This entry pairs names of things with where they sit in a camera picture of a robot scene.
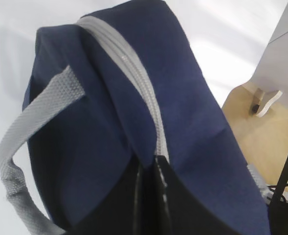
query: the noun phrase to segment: gray strap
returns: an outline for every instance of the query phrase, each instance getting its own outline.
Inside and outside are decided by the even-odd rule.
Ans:
[[[34,133],[84,94],[73,71],[67,66],[13,122],[0,143],[0,176],[6,187],[7,199],[32,235],[60,235],[65,231],[36,207],[26,187],[24,173],[12,158]]]

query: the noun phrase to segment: navy blue bag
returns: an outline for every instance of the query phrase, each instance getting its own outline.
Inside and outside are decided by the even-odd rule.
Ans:
[[[165,2],[132,0],[40,28],[23,108],[0,169],[32,234],[270,234],[247,163]],[[26,140],[55,225],[12,162]]]

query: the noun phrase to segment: white background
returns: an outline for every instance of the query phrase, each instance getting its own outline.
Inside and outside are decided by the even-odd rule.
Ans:
[[[288,0],[167,0],[190,41],[216,100],[248,81]],[[80,16],[123,0],[0,0],[0,140],[21,112],[34,60],[36,29],[71,24]],[[15,156],[36,204],[43,210],[33,182],[27,149]],[[0,235],[26,235],[26,228],[5,200],[0,182]]]

